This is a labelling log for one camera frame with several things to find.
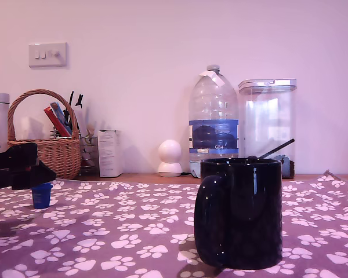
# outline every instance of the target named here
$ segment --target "white tag on bottle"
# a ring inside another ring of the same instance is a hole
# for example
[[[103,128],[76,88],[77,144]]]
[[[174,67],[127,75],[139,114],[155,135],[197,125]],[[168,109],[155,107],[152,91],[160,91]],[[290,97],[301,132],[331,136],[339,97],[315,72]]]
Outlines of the white tag on bottle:
[[[208,76],[213,80],[215,84],[217,84],[219,87],[222,87],[225,83],[221,78],[213,71],[204,71],[203,73],[200,73],[199,76]]]

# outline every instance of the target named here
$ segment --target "light switch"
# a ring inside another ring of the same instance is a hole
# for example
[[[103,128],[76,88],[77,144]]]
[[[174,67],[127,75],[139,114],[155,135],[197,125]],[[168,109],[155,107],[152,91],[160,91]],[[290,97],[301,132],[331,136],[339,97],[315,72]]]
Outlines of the light switch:
[[[28,46],[28,65],[32,67],[64,67],[67,65],[67,44],[36,43]]]

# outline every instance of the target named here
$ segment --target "purple tablecloth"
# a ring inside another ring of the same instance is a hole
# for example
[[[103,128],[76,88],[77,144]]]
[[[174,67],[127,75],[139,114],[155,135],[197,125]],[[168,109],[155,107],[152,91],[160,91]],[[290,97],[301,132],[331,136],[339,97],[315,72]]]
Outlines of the purple tablecloth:
[[[201,262],[197,188],[61,180],[44,210],[31,191],[0,190],[0,277],[348,277],[348,182],[284,181],[284,258],[258,271]]]

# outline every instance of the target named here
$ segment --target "small blue cup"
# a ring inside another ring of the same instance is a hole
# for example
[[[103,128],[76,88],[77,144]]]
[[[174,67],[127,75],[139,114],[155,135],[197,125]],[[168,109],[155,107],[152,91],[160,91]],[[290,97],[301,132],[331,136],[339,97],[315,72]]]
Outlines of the small blue cup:
[[[32,200],[35,209],[46,209],[50,205],[50,190],[53,185],[49,182],[32,187]]]

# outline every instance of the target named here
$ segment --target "wicker basket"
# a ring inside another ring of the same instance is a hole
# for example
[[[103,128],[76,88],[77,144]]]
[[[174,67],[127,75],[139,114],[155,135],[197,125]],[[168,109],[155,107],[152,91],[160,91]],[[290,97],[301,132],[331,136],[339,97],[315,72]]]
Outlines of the wicker basket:
[[[16,140],[16,131],[13,123],[13,115],[17,106],[29,96],[34,94],[47,94],[58,99],[69,111],[72,121],[72,136],[69,139],[55,138],[48,140]],[[8,145],[20,145],[27,142],[34,142],[38,146],[38,157],[52,169],[57,178],[74,178],[80,170],[81,154],[79,132],[77,129],[76,116],[67,101],[59,94],[45,90],[36,89],[28,91],[18,97],[9,108],[8,112]]]

